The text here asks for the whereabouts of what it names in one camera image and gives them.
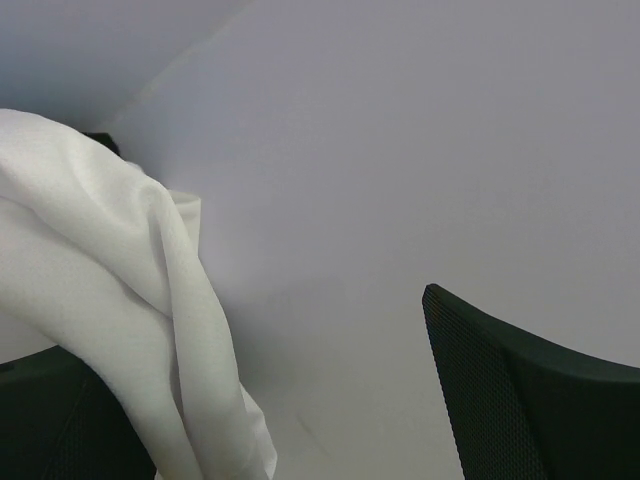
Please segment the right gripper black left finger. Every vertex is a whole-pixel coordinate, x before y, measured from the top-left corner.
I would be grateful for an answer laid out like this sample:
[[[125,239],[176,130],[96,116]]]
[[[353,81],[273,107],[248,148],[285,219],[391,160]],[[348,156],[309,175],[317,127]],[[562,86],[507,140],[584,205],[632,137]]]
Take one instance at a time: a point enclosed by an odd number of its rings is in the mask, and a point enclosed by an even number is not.
[[[118,400],[59,346],[1,365],[3,479],[152,479]]]

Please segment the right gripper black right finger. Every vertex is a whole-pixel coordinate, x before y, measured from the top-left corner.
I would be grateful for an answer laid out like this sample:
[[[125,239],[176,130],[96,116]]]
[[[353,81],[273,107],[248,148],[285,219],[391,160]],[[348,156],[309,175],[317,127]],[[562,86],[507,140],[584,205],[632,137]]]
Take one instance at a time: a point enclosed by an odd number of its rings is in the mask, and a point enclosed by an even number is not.
[[[465,478],[638,478],[638,369],[552,343],[436,284],[422,305]]]

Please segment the white t shirt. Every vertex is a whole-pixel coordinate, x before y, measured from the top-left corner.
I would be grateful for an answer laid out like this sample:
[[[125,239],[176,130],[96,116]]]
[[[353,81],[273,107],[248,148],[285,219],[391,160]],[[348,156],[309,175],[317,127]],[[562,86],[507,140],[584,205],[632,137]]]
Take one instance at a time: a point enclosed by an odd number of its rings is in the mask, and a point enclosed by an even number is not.
[[[101,377],[159,478],[269,479],[277,453],[198,255],[200,211],[68,126],[1,113],[2,311]]]

